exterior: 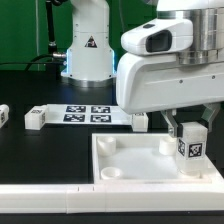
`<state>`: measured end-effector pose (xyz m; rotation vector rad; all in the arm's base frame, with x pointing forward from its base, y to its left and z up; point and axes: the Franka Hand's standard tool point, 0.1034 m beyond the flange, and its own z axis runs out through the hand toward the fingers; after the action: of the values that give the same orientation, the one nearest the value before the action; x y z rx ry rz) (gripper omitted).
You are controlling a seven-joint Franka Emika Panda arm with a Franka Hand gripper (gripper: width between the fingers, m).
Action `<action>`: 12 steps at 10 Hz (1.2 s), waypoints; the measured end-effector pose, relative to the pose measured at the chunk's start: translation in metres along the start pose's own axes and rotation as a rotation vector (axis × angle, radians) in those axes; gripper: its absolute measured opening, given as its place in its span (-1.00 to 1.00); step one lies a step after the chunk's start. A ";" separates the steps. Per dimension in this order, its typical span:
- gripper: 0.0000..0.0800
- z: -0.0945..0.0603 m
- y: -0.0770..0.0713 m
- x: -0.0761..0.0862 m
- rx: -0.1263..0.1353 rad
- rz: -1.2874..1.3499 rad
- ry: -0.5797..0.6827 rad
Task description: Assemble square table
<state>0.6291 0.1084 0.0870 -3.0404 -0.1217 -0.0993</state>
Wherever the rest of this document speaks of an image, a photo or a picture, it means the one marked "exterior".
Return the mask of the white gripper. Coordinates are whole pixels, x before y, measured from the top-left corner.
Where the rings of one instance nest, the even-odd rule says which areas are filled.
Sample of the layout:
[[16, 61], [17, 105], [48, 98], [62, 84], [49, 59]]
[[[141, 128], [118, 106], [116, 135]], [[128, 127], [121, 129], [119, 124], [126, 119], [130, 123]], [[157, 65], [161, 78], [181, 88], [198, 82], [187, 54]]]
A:
[[204, 65], [180, 65], [175, 54], [126, 53], [117, 68], [116, 100], [128, 114], [162, 111], [173, 138], [178, 136], [175, 109], [205, 104], [201, 119], [211, 132], [221, 108], [215, 102], [224, 101], [224, 53]]

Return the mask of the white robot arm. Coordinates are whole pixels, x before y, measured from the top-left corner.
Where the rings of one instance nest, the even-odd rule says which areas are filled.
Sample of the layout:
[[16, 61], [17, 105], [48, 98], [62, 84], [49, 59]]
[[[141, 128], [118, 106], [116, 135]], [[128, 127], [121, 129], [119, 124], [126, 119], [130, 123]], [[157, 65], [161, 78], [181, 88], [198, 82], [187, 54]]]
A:
[[112, 65], [106, 0], [50, 0], [73, 6], [73, 41], [62, 79], [76, 85], [116, 82], [116, 100], [128, 114], [159, 111], [173, 136], [173, 111], [203, 105], [208, 127], [224, 102], [224, 0], [145, 0], [157, 17], [121, 36], [126, 53]]

